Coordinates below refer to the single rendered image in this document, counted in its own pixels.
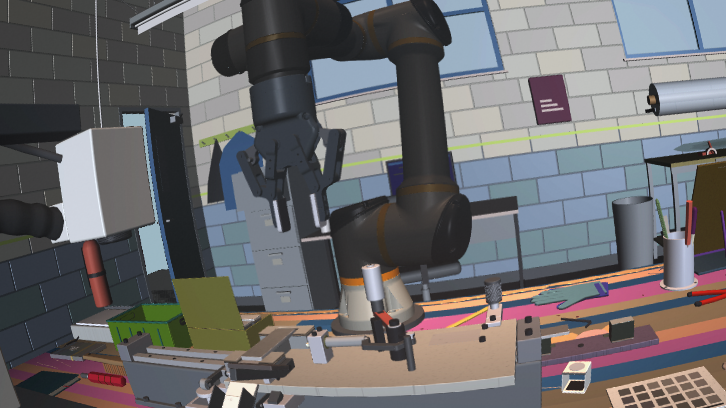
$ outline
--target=brown board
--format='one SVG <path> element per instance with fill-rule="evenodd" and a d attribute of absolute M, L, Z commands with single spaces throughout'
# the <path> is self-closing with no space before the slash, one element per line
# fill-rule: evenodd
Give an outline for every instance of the brown board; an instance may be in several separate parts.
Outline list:
<path fill-rule="evenodd" d="M 704 164 L 696 170 L 693 206 L 696 220 L 696 254 L 724 248 L 721 211 L 726 213 L 726 162 Z"/>

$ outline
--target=pen holder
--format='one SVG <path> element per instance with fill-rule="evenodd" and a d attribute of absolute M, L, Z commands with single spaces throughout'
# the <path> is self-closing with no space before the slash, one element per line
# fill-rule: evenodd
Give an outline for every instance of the pen holder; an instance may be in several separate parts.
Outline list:
<path fill-rule="evenodd" d="M 693 273 L 696 235 L 691 235 L 691 245 L 686 245 L 684 231 L 669 232 L 663 238 L 663 280 L 660 286 L 666 290 L 689 290 L 698 285 Z"/>

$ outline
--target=orange ring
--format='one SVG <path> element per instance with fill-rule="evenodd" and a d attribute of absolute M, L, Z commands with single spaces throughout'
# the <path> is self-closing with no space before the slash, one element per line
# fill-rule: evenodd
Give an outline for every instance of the orange ring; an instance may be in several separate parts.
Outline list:
<path fill-rule="evenodd" d="M 400 275 L 398 268 L 381 275 L 383 282 L 389 281 Z M 340 278 L 340 283 L 346 286 L 363 286 L 363 278 Z"/>

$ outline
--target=white cube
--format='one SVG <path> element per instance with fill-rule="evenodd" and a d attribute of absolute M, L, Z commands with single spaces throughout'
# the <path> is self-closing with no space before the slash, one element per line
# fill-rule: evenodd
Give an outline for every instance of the white cube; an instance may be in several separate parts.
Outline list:
<path fill-rule="evenodd" d="M 56 146 L 70 242 L 153 224 L 140 127 L 88 129 Z"/>

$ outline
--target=blue window frame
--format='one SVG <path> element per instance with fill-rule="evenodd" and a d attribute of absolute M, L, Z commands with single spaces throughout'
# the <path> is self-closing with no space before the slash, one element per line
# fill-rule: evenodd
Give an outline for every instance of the blue window frame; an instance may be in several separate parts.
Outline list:
<path fill-rule="evenodd" d="M 613 6 L 627 58 L 726 51 L 726 1 L 613 0 Z"/>
<path fill-rule="evenodd" d="M 357 16 L 408 0 L 341 0 Z M 439 63 L 441 78 L 502 71 L 502 58 L 486 0 L 436 0 L 453 39 Z M 315 101 L 324 102 L 396 86 L 396 66 L 374 61 L 316 60 L 310 64 Z"/>

